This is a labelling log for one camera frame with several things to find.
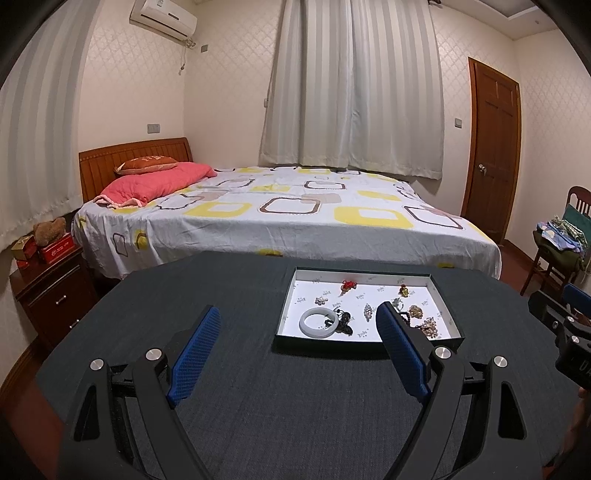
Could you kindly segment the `gold pearl flower brooch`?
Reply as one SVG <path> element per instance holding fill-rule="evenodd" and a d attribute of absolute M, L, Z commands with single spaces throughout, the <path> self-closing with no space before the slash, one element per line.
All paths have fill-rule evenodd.
<path fill-rule="evenodd" d="M 417 325 L 416 329 L 420 330 L 429 339 L 439 337 L 439 330 L 434 317 L 428 317 L 422 324 Z"/>

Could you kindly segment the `silver ring ornament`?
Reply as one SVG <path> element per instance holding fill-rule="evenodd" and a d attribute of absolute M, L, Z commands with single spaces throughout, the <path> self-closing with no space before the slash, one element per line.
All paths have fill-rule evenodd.
<path fill-rule="evenodd" d="M 393 307 L 394 309 L 396 309 L 397 311 L 402 311 L 404 309 L 404 302 L 401 300 L 401 298 L 396 298 L 392 301 Z"/>

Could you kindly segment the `white jade bangle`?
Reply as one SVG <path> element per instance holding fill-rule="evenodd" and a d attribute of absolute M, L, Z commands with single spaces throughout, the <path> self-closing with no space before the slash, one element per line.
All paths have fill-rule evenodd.
<path fill-rule="evenodd" d="M 339 315 L 325 307 L 314 307 L 301 314 L 298 327 L 305 337 L 327 339 L 339 327 Z"/>

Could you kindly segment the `silver leaf brooch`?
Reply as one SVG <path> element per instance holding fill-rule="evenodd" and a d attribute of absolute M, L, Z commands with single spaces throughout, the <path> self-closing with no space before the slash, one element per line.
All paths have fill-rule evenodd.
<path fill-rule="evenodd" d="M 365 316 L 365 318 L 368 322 L 370 322 L 370 320 L 372 320 L 373 312 L 374 312 L 374 310 L 373 310 L 372 306 L 370 306 L 370 304 L 366 304 L 363 307 L 363 316 Z"/>

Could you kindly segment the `dark bead tassel pendant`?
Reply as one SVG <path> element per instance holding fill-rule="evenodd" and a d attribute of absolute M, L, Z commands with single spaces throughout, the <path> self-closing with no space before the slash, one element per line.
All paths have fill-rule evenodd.
<path fill-rule="evenodd" d="M 337 315 L 338 323 L 337 327 L 335 328 L 335 333 L 343 334 L 346 336 L 353 335 L 353 328 L 349 323 L 351 323 L 352 315 L 349 312 L 346 312 L 342 309 L 335 309 L 335 315 Z"/>

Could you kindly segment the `red tassel charm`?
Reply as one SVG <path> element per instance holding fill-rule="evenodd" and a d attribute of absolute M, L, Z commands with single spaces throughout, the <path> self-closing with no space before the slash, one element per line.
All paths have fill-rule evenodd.
<path fill-rule="evenodd" d="M 341 295 L 345 295 L 349 291 L 355 290 L 357 286 L 358 286 L 358 283 L 356 283 L 356 281 L 353 281 L 353 280 L 344 280 L 344 281 L 342 281 Z"/>

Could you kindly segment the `red rose gold brooch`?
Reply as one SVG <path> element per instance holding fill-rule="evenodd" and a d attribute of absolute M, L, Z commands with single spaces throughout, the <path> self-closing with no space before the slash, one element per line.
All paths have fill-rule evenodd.
<path fill-rule="evenodd" d="M 406 285 L 400 286 L 399 295 L 404 298 L 407 298 L 410 295 L 408 287 Z"/>

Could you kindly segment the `pile of clothes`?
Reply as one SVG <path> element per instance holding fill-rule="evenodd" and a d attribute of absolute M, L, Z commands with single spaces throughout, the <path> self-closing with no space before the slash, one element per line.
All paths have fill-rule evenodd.
<path fill-rule="evenodd" d="M 578 274 L 590 262 L 590 217 L 571 204 L 562 216 L 539 222 L 533 232 L 540 257 L 563 276 Z"/>

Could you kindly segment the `dark wooden nightstand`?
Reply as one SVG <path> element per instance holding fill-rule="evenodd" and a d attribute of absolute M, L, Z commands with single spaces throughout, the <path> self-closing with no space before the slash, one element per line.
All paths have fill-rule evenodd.
<path fill-rule="evenodd" d="M 17 269 L 9 280 L 16 301 L 48 350 L 53 350 L 98 301 L 80 247 L 51 265 L 33 263 Z"/>

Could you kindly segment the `red gift box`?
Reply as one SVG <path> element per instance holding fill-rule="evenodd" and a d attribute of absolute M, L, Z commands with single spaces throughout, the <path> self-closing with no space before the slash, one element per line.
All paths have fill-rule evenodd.
<path fill-rule="evenodd" d="M 38 249 L 40 262 L 46 265 L 52 265 L 76 250 L 78 245 L 72 235 L 66 232 L 62 237 L 56 239 L 46 247 Z"/>

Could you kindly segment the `yellow gift box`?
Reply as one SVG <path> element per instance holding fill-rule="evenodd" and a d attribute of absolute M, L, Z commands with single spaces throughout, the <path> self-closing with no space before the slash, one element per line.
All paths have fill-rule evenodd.
<path fill-rule="evenodd" d="M 17 261 L 29 261 L 37 251 L 33 235 L 20 237 L 11 247 L 11 253 Z"/>

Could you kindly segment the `white tray dark green rim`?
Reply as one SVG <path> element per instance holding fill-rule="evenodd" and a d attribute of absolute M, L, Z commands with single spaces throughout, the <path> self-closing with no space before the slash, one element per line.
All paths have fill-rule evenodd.
<path fill-rule="evenodd" d="M 433 276 L 297 268 L 273 339 L 277 353 L 382 359 L 378 307 L 387 303 L 435 345 L 457 350 L 464 335 Z"/>

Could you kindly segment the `orange cushion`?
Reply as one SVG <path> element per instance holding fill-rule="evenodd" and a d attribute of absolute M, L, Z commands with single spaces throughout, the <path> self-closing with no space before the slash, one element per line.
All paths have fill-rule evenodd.
<path fill-rule="evenodd" d="M 168 156 L 143 156 L 124 161 L 114 169 L 117 176 L 140 175 L 173 169 L 178 161 Z"/>

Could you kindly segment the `brown wooden door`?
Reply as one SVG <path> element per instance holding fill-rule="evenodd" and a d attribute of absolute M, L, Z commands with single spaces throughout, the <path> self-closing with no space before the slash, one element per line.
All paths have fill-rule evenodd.
<path fill-rule="evenodd" d="M 522 109 L 517 81 L 474 58 L 471 141 L 462 216 L 495 243 L 504 241 L 517 190 Z"/>

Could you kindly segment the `white air conditioner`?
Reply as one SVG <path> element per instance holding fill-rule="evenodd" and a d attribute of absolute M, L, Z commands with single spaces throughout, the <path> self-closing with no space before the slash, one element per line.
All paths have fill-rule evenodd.
<path fill-rule="evenodd" d="M 168 0 L 135 1 L 129 19 L 179 42 L 191 40 L 197 31 L 197 17 Z"/>

